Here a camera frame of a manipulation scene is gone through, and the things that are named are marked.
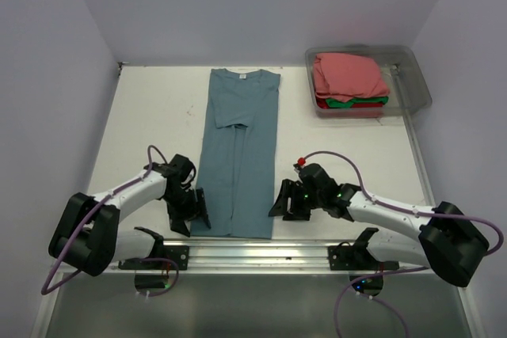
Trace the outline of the blue t-shirt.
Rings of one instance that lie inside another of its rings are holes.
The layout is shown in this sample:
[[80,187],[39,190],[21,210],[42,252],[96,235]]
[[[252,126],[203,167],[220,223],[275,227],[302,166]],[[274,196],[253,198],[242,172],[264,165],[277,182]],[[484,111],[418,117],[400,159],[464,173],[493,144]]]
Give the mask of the blue t-shirt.
[[196,182],[211,224],[192,221],[193,236],[271,238],[279,87],[267,70],[211,71]]

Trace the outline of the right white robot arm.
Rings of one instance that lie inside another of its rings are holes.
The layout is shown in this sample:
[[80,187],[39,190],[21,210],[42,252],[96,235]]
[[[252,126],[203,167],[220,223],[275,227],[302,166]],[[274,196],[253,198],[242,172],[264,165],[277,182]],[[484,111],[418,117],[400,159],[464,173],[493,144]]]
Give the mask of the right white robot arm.
[[319,164],[296,166],[298,180],[285,179],[271,217],[307,221],[321,209],[332,218],[372,225],[356,240],[360,268],[396,261],[431,269],[456,287],[467,287],[490,244],[475,221],[458,207],[409,205],[366,195],[355,184],[338,184]]

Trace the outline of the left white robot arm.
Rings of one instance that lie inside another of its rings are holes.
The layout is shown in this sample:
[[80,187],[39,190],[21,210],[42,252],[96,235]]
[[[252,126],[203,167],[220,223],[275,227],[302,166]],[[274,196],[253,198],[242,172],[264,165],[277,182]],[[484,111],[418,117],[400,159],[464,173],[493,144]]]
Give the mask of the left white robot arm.
[[210,228],[204,190],[192,186],[195,165],[176,154],[167,163],[149,162],[136,177],[118,188],[67,201],[48,246],[50,256],[87,275],[100,275],[111,263],[137,259],[159,267],[165,258],[162,235],[144,227],[121,232],[123,220],[146,204],[165,202],[170,229],[188,237],[188,222]]

